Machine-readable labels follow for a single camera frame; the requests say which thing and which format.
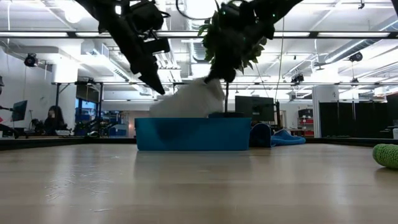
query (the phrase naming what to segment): white wall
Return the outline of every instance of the white wall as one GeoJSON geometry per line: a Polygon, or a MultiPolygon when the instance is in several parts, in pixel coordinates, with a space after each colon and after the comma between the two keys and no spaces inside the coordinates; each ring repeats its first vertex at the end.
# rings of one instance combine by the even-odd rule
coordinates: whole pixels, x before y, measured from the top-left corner
{"type": "MultiPolygon", "coordinates": [[[[105,101],[103,102],[103,110],[117,110],[117,111],[148,111],[150,106],[155,102],[153,101],[105,101]]],[[[286,111],[286,125],[287,128],[296,128],[299,118],[298,110],[312,108],[312,102],[281,102],[280,110],[286,111]]],[[[235,103],[228,103],[228,111],[235,110],[235,103]]]]}
{"type": "MultiPolygon", "coordinates": [[[[47,117],[50,106],[55,104],[55,86],[51,85],[52,74],[42,68],[27,68],[22,60],[6,54],[0,49],[0,75],[4,87],[0,95],[0,105],[12,108],[14,103],[27,100],[24,121],[14,123],[15,128],[28,128],[32,118],[39,120],[47,117]]],[[[0,110],[1,124],[13,127],[11,112],[0,110]]]]}

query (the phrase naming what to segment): blue fabric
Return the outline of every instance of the blue fabric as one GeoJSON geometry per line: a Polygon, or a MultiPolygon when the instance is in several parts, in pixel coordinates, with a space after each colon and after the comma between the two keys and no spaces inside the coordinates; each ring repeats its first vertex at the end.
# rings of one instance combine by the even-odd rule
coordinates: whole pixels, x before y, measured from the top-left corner
{"type": "Polygon", "coordinates": [[[249,149],[250,118],[136,118],[141,151],[249,149]]]}
{"type": "Polygon", "coordinates": [[[286,130],[280,130],[271,137],[272,146],[293,146],[304,144],[305,138],[300,136],[292,136],[286,130]]]}
{"type": "Polygon", "coordinates": [[[256,124],[250,131],[251,147],[292,146],[304,143],[305,138],[292,136],[286,130],[278,131],[271,136],[271,128],[264,123],[256,124]]]}

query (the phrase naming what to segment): woman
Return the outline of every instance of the woman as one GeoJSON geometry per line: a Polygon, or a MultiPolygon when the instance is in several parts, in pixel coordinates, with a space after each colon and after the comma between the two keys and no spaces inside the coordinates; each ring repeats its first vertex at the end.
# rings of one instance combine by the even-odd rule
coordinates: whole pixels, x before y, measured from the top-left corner
{"type": "Polygon", "coordinates": [[[51,106],[49,109],[49,116],[44,121],[44,128],[47,134],[56,134],[56,130],[64,128],[65,122],[63,120],[62,110],[59,106],[51,106]]]}

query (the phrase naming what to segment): table surface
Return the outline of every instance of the table surface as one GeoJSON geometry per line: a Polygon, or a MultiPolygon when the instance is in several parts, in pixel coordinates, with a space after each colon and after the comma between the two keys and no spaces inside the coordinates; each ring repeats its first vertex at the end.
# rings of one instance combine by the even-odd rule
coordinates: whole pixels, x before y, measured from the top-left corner
{"type": "Polygon", "coordinates": [[[85,144],[0,152],[0,220],[396,223],[398,172],[368,147],[140,152],[85,144]]]}

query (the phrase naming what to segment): ceiling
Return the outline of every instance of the ceiling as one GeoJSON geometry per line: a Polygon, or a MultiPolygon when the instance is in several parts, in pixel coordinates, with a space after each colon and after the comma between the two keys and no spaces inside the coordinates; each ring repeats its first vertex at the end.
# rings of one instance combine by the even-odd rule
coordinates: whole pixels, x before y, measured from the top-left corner
{"type": "MultiPolygon", "coordinates": [[[[396,21],[397,16],[390,0],[365,0],[365,7],[358,9],[360,0],[304,0],[297,5],[275,28],[289,31],[379,31],[384,24],[396,21]]],[[[174,0],[158,0],[162,10],[170,13],[171,18],[165,21],[163,30],[192,30],[192,22],[182,17],[175,8],[174,0]]],[[[213,0],[181,0],[180,7],[192,17],[211,16],[216,9],[213,0]]],[[[72,0],[13,0],[0,1],[0,29],[1,30],[47,30],[47,31],[97,31],[98,23],[82,7],[72,0]]],[[[170,39],[172,52],[158,55],[159,71],[162,82],[180,82],[207,75],[210,65],[197,63],[193,58],[193,43],[195,39],[170,39]]],[[[394,78],[398,73],[396,39],[381,40],[364,49],[360,49],[364,56],[361,62],[351,63],[337,60],[322,66],[324,70],[317,70],[314,63],[321,62],[331,53],[336,53],[343,46],[352,46],[360,40],[349,39],[275,39],[268,41],[259,63],[254,70],[245,69],[244,74],[238,73],[235,82],[247,85],[232,85],[238,88],[239,94],[256,94],[261,96],[277,95],[284,98],[289,92],[307,94],[308,87],[281,86],[278,94],[274,85],[264,85],[263,89],[255,88],[253,82],[289,82],[292,75],[302,73],[305,82],[349,82],[353,76],[360,82],[377,82],[394,78]]],[[[126,58],[120,54],[118,46],[111,39],[101,40],[70,40],[70,39],[11,39],[10,48],[23,46],[58,47],[73,56],[82,64],[79,69],[80,77],[93,77],[97,81],[121,82],[115,75],[118,69],[134,77],[129,71],[126,58]],[[104,44],[109,49],[109,57],[88,54],[90,46],[104,44]]],[[[376,86],[366,86],[355,90],[367,93],[376,86]]],[[[106,91],[134,91],[140,90],[136,86],[106,86],[106,91]]]]}

